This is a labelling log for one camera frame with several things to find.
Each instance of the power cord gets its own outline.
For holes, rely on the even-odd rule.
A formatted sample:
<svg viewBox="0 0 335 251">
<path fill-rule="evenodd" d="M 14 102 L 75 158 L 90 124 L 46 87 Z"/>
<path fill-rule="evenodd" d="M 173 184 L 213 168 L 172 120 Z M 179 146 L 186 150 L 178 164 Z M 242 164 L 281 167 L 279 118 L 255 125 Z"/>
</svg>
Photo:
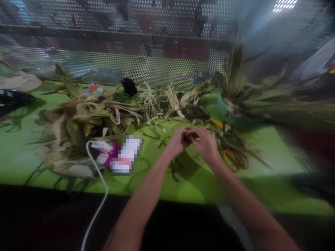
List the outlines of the power cord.
<svg viewBox="0 0 335 251">
<path fill-rule="evenodd" d="M 98 172 L 98 174 L 99 174 L 99 176 L 100 176 L 100 178 L 101 178 L 101 181 L 102 181 L 102 183 L 104 184 L 104 186 L 105 186 L 105 188 L 106 188 L 106 193 L 105 193 L 105 197 L 104 197 L 103 200 L 101 201 L 100 206 L 98 207 L 97 211 L 95 212 L 95 215 L 93 216 L 90 225 L 88 226 L 88 228 L 87 228 L 87 230 L 86 230 L 86 233 L 85 233 L 85 236 L 84 236 L 83 243 L 81 244 L 81 249 L 80 249 L 81 251 L 84 251 L 84 250 L 85 250 L 85 244 L 86 244 L 86 240 L 87 240 L 88 234 L 90 233 L 90 230 L 91 230 L 91 227 L 92 227 L 92 225 L 93 225 L 93 223 L 94 223 L 94 220 L 95 220 L 95 218 L 97 217 L 97 215 L 99 214 L 100 209 L 101 209 L 102 206 L 104 205 L 105 200 L 106 200 L 107 195 L 108 195 L 108 186 L 106 185 L 106 182 L 105 182 L 104 178 L 102 177 L 102 174 L 101 174 L 101 172 L 100 172 L 100 170 L 99 170 L 99 168 L 98 168 L 98 166 L 97 166 L 95 160 L 93 159 L 93 157 L 92 157 L 92 155 L 91 155 L 91 153 L 90 153 L 90 150 L 89 150 L 89 148 L 88 148 L 89 143 L 95 143 L 95 142 L 96 142 L 96 141 L 93 141 L 93 140 L 88 141 L 88 142 L 86 143 L 86 151 L 87 151 L 87 154 L 88 154 L 88 156 L 90 157 L 90 159 L 91 159 L 93 165 L 94 165 L 95 168 L 97 169 L 97 172 Z"/>
</svg>

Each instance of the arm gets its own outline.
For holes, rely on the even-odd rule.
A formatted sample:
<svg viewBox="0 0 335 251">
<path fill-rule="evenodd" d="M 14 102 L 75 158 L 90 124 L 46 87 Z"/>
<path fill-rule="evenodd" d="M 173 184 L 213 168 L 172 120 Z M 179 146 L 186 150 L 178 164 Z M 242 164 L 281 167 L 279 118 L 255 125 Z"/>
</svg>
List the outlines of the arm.
<svg viewBox="0 0 335 251">
<path fill-rule="evenodd" d="M 170 161 L 180 154 L 190 142 L 184 142 L 185 129 L 181 127 L 170 139 L 164 153 L 131 196 L 112 229 L 103 251 L 139 250 L 144 228 L 155 209 L 162 183 Z"/>
<path fill-rule="evenodd" d="M 299 248 L 271 213 L 227 167 L 217 151 L 216 139 L 204 128 L 190 131 L 190 139 L 200 156 L 222 181 L 230 203 L 247 229 L 255 250 L 295 250 Z"/>
</svg>

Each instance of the hand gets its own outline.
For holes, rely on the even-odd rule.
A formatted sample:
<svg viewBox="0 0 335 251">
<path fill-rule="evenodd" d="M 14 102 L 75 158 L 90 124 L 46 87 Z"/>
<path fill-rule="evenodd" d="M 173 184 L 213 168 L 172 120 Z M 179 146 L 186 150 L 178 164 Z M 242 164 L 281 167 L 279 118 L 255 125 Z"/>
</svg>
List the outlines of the hand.
<svg viewBox="0 0 335 251">
<path fill-rule="evenodd" d="M 173 159 L 183 152 L 186 147 L 191 144 L 191 141 L 186 136 L 185 130 L 190 130 L 191 127 L 183 125 L 178 131 L 174 133 L 169 143 L 166 146 L 165 152 Z"/>
<path fill-rule="evenodd" d="M 188 135 L 199 155 L 209 167 L 213 166 L 213 164 L 217 164 L 218 161 L 222 161 L 217 150 L 215 135 L 210 134 L 209 131 L 203 127 L 190 130 Z"/>
</svg>

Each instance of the green tablecloth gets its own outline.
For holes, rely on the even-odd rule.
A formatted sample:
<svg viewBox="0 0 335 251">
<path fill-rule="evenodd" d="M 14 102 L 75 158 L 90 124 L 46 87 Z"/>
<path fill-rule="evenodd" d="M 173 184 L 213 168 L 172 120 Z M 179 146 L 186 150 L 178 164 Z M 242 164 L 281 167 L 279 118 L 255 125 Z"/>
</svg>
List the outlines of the green tablecloth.
<svg viewBox="0 0 335 251">
<path fill-rule="evenodd" d="M 40 110 L 51 109 L 57 104 L 68 99 L 65 94 L 41 95 L 41 91 L 52 90 L 61 86 L 58 82 L 46 82 L 33 91 L 37 101 L 27 107 L 26 116 L 21 121 L 21 129 L 15 132 L 6 132 L 9 127 L 0 128 L 1 134 L 1 165 L 0 183 L 22 185 L 35 168 L 40 164 L 36 149 L 29 148 L 26 144 L 33 137 L 31 131 L 38 127 L 32 116 Z M 215 98 L 207 98 L 207 109 L 215 116 Z M 167 122 L 172 128 L 179 128 L 182 122 Z M 141 135 L 144 131 L 150 133 L 146 127 L 135 131 L 132 127 L 129 134 Z M 290 182 L 290 176 L 303 172 L 289 149 L 282 141 L 273 127 L 267 127 L 253 133 L 240 134 L 251 148 L 261 149 L 262 155 L 272 163 L 273 170 L 264 166 L 252 155 L 247 154 L 250 160 L 250 169 L 241 171 L 238 176 L 243 179 L 246 186 L 266 205 L 271 211 L 282 213 L 301 213 L 332 215 L 329 205 L 318 199 L 309 198 L 296 191 Z M 155 163 L 158 156 L 164 151 L 155 146 L 157 140 L 144 137 L 141 158 L 134 166 L 132 176 L 112 176 L 105 172 L 104 179 L 109 186 L 109 193 L 116 195 L 129 195 L 142 182 L 147 172 Z M 225 203 L 225 195 L 221 186 L 216 181 L 209 167 L 195 158 L 196 151 L 190 146 L 185 153 L 178 157 L 183 169 L 176 167 L 176 177 L 179 183 L 167 173 L 163 182 L 161 199 L 188 203 Z M 45 171 L 33 179 L 29 185 L 52 189 L 58 175 Z M 66 181 L 60 182 L 60 189 L 66 189 Z M 103 193 L 104 186 L 99 179 L 91 183 L 85 192 Z"/>
</svg>

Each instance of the perforated metal panel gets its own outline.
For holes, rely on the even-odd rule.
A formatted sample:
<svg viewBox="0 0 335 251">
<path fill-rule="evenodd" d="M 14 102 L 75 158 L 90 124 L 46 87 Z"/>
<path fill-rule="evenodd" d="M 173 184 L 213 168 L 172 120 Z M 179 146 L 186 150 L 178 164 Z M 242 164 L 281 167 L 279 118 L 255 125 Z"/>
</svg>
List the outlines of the perforated metal panel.
<svg viewBox="0 0 335 251">
<path fill-rule="evenodd" d="M 81 82 L 186 89 L 227 64 L 242 42 L 250 79 L 291 68 L 333 35 L 333 7 L 321 0 L 3 0 L 0 52 L 40 78 L 60 62 Z M 13 74 L 1 68 L 0 74 Z"/>
</svg>

